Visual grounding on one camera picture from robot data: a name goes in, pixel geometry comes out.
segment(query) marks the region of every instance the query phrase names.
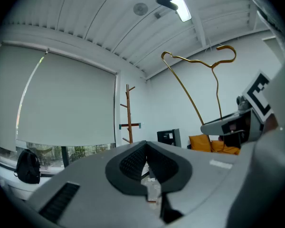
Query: ceiling sensor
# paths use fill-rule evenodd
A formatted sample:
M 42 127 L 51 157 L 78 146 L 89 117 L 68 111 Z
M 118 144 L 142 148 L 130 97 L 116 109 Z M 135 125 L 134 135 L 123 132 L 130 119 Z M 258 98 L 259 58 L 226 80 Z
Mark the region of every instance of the ceiling sensor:
M 148 6 L 145 3 L 136 3 L 133 7 L 133 12 L 138 16 L 143 16 L 148 12 Z

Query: white label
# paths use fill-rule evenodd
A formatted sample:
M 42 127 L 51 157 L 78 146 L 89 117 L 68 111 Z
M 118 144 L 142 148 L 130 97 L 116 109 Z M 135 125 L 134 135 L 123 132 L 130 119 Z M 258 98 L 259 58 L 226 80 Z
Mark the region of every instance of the white label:
M 259 71 L 249 86 L 244 90 L 243 96 L 249 101 L 263 122 L 273 113 L 268 101 L 263 95 L 263 90 L 269 84 L 266 74 Z
M 219 162 L 219 161 L 215 161 L 215 160 L 211 160 L 209 162 L 210 165 L 215 165 L 221 168 L 225 168 L 225 169 L 231 169 L 233 164 L 228 164 L 228 163 L 224 163 L 224 162 Z

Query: roller blind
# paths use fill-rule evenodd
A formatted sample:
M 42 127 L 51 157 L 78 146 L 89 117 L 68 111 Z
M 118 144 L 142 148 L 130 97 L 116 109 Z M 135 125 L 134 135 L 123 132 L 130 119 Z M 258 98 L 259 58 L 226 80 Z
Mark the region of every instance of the roller blind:
M 48 53 L 25 94 L 18 139 L 57 146 L 114 143 L 115 75 Z
M 16 120 L 27 81 L 45 52 L 0 47 L 0 147 L 16 151 Z

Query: orange chair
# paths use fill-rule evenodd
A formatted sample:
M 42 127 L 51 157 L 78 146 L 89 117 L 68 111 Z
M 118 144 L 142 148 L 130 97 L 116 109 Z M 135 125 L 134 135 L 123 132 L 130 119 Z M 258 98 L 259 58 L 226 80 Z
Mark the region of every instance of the orange chair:
M 191 143 L 191 149 L 197 150 L 197 151 L 204 151 L 204 152 L 211 152 L 211 148 L 209 146 L 207 136 L 197 135 L 197 136 L 189 136 L 190 143 Z M 212 149 L 214 152 L 217 153 L 226 153 L 226 154 L 235 154 L 238 155 L 240 152 L 240 149 L 237 147 L 227 147 L 224 145 L 223 141 L 219 140 L 213 140 L 211 141 Z

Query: wooden coat rack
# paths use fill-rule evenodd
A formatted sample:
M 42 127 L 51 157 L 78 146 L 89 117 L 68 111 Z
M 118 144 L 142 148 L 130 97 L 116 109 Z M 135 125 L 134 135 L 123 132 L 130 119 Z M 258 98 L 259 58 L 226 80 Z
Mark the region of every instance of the wooden coat rack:
M 141 124 L 140 123 L 131 123 L 131 111 L 130 111 L 130 91 L 133 90 L 135 88 L 132 87 L 131 89 L 129 89 L 129 85 L 127 85 L 127 91 L 125 92 L 126 96 L 127 96 L 127 105 L 122 105 L 123 107 L 127 108 L 128 111 L 128 124 L 119 124 L 119 129 L 121 129 L 122 127 L 128 127 L 128 131 L 129 131 L 129 140 L 123 138 L 123 140 L 127 141 L 128 143 L 133 143 L 133 136 L 132 136 L 132 126 L 139 126 L 139 128 L 141 128 Z

